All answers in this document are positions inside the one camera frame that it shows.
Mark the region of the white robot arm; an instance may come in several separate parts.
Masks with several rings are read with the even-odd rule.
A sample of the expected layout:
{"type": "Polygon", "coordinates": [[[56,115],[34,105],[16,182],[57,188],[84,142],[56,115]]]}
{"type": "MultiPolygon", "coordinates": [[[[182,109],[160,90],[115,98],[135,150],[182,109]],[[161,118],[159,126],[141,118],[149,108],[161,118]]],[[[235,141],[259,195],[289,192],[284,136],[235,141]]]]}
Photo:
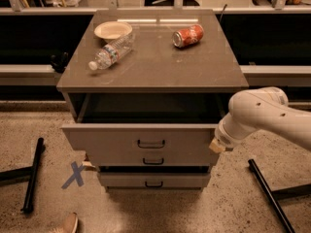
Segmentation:
{"type": "Polygon", "coordinates": [[[234,149],[258,130],[311,150],[311,113],[290,108],[285,92],[273,86],[235,93],[209,148],[215,153],[234,149]]]}

